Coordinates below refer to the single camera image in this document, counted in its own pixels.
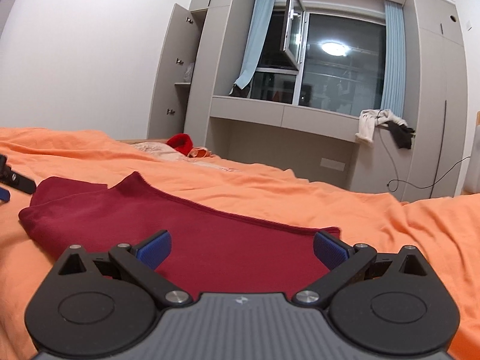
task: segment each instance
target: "black circular disc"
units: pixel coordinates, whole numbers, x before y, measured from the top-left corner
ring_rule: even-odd
[[[81,285],[72,281],[71,288],[58,288],[48,298],[35,296],[25,321],[34,342],[48,352],[95,358],[128,348],[154,319],[155,305],[145,291],[100,278]]]
[[[445,348],[458,327],[458,310],[446,290],[407,274],[348,286],[334,296],[328,312],[347,339],[390,356]]]

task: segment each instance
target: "orange bedsheet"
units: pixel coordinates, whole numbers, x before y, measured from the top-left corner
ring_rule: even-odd
[[[345,242],[366,242],[379,252],[417,245],[460,308],[460,330],[450,353],[456,359],[480,357],[480,195],[404,204],[389,194],[308,183],[291,171],[259,164],[203,160],[239,170],[226,172],[165,162],[97,131],[0,128],[0,153],[37,183],[63,176],[112,186],[137,170],[156,188],[218,210],[296,226],[338,226]],[[23,312],[51,267],[18,222],[18,212],[29,205],[30,197],[15,190],[11,194],[11,202],[0,205],[2,360],[35,354]]]

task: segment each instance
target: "wooden bed frame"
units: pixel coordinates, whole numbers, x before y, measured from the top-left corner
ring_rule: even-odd
[[[143,142],[160,142],[160,143],[166,143],[168,139],[160,139],[160,138],[154,138],[154,139],[120,139],[119,142],[122,143],[127,143],[129,145],[135,145],[136,143],[143,143]]]

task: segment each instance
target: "white wall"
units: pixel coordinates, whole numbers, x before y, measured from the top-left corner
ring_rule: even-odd
[[[466,69],[469,84],[469,101],[466,120],[466,136],[464,158],[472,151],[475,135],[477,112],[480,111],[480,0],[455,0],[458,16],[462,26],[465,44]],[[465,181],[468,160],[464,161],[458,178],[457,193],[460,192]]]
[[[0,37],[7,23],[11,8],[14,6],[15,0],[0,0]]]
[[[145,138],[174,3],[16,0],[0,39],[0,126]]]

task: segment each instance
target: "black cloth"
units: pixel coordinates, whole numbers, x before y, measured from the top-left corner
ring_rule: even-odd
[[[399,149],[411,149],[412,148],[412,134],[414,129],[405,126],[404,124],[398,125],[395,122],[387,122],[388,131],[392,134],[392,138],[397,144]]]
[[[250,92],[250,84],[241,89],[237,84],[233,84],[232,93],[229,96],[246,98]]]

